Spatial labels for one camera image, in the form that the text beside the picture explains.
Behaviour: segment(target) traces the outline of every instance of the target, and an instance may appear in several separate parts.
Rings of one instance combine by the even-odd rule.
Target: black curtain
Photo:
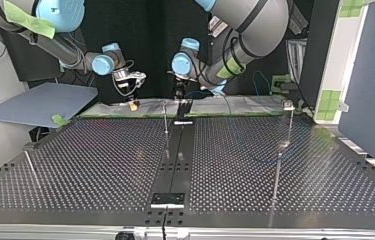
[[[82,31],[89,51],[117,42],[134,70],[148,75],[140,98],[173,98],[174,77],[167,74],[183,38],[198,39],[208,61],[209,14],[194,0],[87,0]],[[100,101],[122,102],[111,77],[98,77]]]

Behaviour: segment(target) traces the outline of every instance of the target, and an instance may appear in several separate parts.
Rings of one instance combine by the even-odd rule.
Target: perforated metal table
[[[0,224],[375,230],[375,169],[306,116],[290,131],[288,116],[164,129],[76,121],[0,168]],[[184,208],[152,209],[155,193]]]

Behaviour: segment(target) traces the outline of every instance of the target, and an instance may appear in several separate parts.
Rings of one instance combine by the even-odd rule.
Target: black bracket
[[[152,199],[152,208],[180,207],[184,208],[184,193],[155,193]]]

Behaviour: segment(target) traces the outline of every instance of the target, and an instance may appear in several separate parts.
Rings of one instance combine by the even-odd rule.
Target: small object
[[[349,105],[340,101],[339,110],[342,111],[342,112],[349,112]]]
[[[133,233],[120,232],[115,236],[115,240],[135,240]]]
[[[296,108],[291,100],[283,100],[283,110],[284,111],[294,111]]]
[[[140,106],[140,102],[139,101],[130,102],[131,112],[137,111],[139,106]]]
[[[52,117],[52,120],[55,124],[59,125],[59,127],[63,127],[65,125],[68,125],[69,124],[69,121],[64,119],[62,116],[60,115],[53,115]]]
[[[175,126],[193,125],[193,121],[175,121]]]
[[[166,111],[166,102],[163,102],[163,118],[165,120],[165,134],[169,133],[168,130],[168,118],[167,118],[167,111]]]
[[[29,35],[29,44],[32,46],[36,46],[38,44],[38,34],[31,33]]]
[[[153,195],[152,208],[184,208],[184,193],[156,193]]]

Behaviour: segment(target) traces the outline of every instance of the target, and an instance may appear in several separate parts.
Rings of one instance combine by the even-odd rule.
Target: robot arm
[[[75,31],[84,18],[84,0],[7,0],[26,13],[47,19],[55,24],[57,33]],[[136,109],[136,89],[144,83],[144,73],[131,73],[117,43],[103,47],[103,53],[84,54],[75,44],[56,34],[53,39],[35,34],[28,29],[10,23],[6,19],[4,0],[0,0],[0,27],[8,32],[19,34],[32,45],[36,45],[60,60],[71,69],[94,71],[99,75],[112,74],[116,90]]]
[[[200,43],[186,38],[172,62],[180,80],[195,79],[209,90],[240,75],[247,64],[270,54],[281,42],[289,21],[286,0],[196,0],[205,11],[219,17],[238,32],[228,43],[224,54],[212,66],[197,58]]]

